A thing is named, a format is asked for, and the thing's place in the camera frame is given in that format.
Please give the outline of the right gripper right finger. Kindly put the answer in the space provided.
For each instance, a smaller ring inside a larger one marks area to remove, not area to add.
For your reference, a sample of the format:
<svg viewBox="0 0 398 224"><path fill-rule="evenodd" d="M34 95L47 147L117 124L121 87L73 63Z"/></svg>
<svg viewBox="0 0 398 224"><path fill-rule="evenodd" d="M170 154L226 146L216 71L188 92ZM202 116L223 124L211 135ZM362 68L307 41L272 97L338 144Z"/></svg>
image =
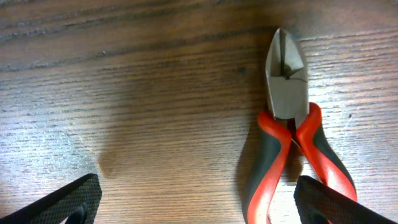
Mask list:
<svg viewBox="0 0 398 224"><path fill-rule="evenodd" d="M397 224L307 175L298 178L294 199L302 224Z"/></svg>

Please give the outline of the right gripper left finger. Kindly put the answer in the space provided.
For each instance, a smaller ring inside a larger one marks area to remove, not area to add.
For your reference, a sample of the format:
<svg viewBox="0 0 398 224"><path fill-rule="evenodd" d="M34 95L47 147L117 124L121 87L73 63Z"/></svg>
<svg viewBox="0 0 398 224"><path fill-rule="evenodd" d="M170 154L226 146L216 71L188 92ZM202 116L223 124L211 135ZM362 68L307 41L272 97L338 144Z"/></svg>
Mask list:
<svg viewBox="0 0 398 224"><path fill-rule="evenodd" d="M1 223L94 224L102 198L99 178L86 174L34 203L1 218Z"/></svg>

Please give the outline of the red diagonal cutting pliers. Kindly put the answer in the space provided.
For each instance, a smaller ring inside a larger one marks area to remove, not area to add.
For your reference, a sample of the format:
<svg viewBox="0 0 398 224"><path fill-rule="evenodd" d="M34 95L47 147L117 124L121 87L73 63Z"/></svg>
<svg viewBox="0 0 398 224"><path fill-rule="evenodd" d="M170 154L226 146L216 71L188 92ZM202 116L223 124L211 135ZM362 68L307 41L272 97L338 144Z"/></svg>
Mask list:
<svg viewBox="0 0 398 224"><path fill-rule="evenodd" d="M270 223L269 208L293 142L323 184L356 201L354 181L326 139L322 111L308 100L305 55L283 28L272 37L264 79L267 110L257 117L261 141L244 190L244 221Z"/></svg>

